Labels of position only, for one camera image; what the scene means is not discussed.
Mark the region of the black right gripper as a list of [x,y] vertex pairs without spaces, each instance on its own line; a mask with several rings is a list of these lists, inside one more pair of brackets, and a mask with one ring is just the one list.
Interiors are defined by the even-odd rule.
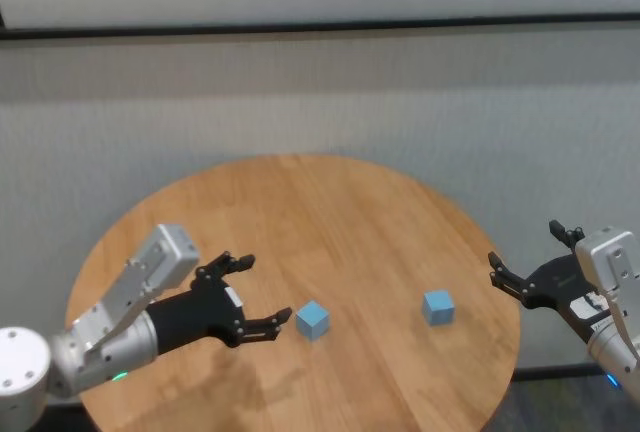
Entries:
[[[583,229],[565,228],[558,220],[548,223],[551,235],[574,254],[585,238]],[[574,255],[562,256],[543,264],[526,280],[513,273],[494,252],[488,253],[491,284],[522,302],[526,309],[554,310],[564,322],[588,342],[595,325],[610,316],[606,299],[588,282]]]

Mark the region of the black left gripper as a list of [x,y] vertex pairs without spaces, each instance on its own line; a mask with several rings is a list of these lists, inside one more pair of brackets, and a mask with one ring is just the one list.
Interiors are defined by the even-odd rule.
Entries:
[[206,265],[196,268],[191,288],[156,301],[147,307],[155,329],[158,352],[170,352],[212,337],[229,348],[242,344],[275,341],[293,310],[286,307],[258,319],[247,319],[241,305],[227,292],[225,275],[250,270],[253,254],[239,258],[225,251]]

